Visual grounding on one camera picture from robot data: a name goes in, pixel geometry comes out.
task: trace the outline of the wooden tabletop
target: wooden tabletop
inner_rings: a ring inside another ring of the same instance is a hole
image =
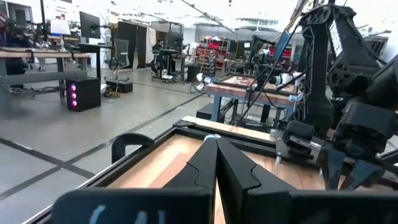
[[[233,84],[239,84],[239,85],[247,85],[249,86],[253,82],[253,78],[251,77],[239,77],[239,76],[231,76],[231,78],[225,79],[222,82],[225,83],[233,83]],[[270,83],[266,84],[265,89],[266,90],[276,90],[276,86]],[[289,85],[285,88],[282,89],[283,91],[287,92],[294,92],[294,86]],[[238,96],[240,98],[245,98],[246,97],[246,89],[244,88],[236,88],[236,87],[231,87],[231,86],[226,86],[226,85],[217,85],[217,84],[210,84],[206,87],[206,91],[209,94],[222,94],[222,95],[230,95],[230,96]],[[252,100],[254,99],[255,96],[257,96],[258,92],[255,92],[255,94],[252,95]],[[273,93],[261,93],[259,97],[259,102],[268,102],[268,98],[273,102],[277,103],[280,105],[286,105],[286,106],[293,106],[294,102],[291,102],[289,100],[288,96],[284,95],[278,95],[278,94],[273,94]]]
[[[20,47],[2,47],[4,50],[16,51],[16,52],[5,52],[0,51],[0,57],[30,57],[30,53],[25,52],[26,50],[32,50],[34,57],[38,58],[71,58],[72,55],[69,52],[58,52],[56,50],[40,50],[40,49],[28,49]],[[90,54],[75,53],[76,58],[89,58]]]
[[[254,138],[269,138],[267,134],[251,131],[244,128],[236,129],[227,124],[216,123],[199,118],[186,116],[185,121],[193,121],[201,126],[208,126],[223,131],[239,133]],[[116,179],[109,188],[161,188],[172,177],[177,175],[187,161],[196,153],[203,141],[186,136],[174,135],[154,152],[146,156],[134,167]],[[275,163],[275,159],[245,152],[250,159],[280,179],[293,185],[297,189],[324,190],[325,184],[319,170],[307,169],[295,164],[282,162]],[[220,192],[216,190],[215,224],[224,224],[224,213],[221,204]]]

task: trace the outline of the concrete floor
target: concrete floor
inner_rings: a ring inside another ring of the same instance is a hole
[[[74,113],[52,93],[15,100],[15,117],[0,118],[0,223],[23,222],[109,166],[109,140],[117,135],[154,137],[212,102],[189,85],[151,81],[149,70],[120,75],[134,82],[133,93],[100,108]],[[253,108],[251,116],[260,112]]]

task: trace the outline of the white lamp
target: white lamp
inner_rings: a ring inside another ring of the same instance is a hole
[[[63,43],[63,36],[62,35],[70,35],[69,23],[68,21],[60,20],[60,19],[53,19],[51,20],[51,33],[53,34],[60,34],[60,45],[61,49],[63,50],[64,43]]]

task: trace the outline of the gray floor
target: gray floor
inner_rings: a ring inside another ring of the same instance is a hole
[[[23,222],[109,166],[109,140],[118,134],[154,137],[212,102],[190,94],[188,85],[151,81],[148,70],[120,75],[134,82],[133,93],[100,108],[74,113],[48,94],[15,100],[15,117],[0,118],[0,223]]]

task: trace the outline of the computer monitor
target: computer monitor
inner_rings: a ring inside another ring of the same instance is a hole
[[[173,50],[182,50],[183,34],[178,32],[169,32],[165,43],[166,48]]]
[[[100,39],[101,38],[100,28],[95,27],[100,25],[101,24],[99,17],[80,11],[80,27],[81,27],[82,37]]]
[[[288,44],[290,38],[290,34],[289,32],[287,32],[287,30],[284,30],[282,32],[282,35],[280,36],[279,42],[275,47],[275,54],[274,54],[274,59],[275,60],[280,60],[282,57],[282,54]]]

